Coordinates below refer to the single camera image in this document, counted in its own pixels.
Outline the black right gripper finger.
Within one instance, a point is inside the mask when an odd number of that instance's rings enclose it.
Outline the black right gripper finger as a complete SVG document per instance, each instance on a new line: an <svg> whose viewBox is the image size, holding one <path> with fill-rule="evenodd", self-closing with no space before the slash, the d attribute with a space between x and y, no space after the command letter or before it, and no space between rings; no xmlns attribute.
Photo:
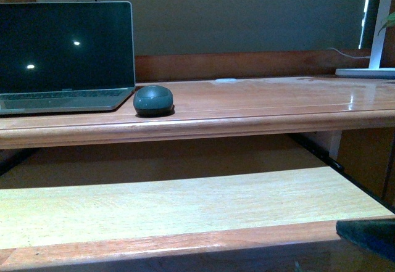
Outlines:
<svg viewBox="0 0 395 272"><path fill-rule="evenodd" d="M351 243L394 261L394 219L337 221L336 232Z"/></svg>

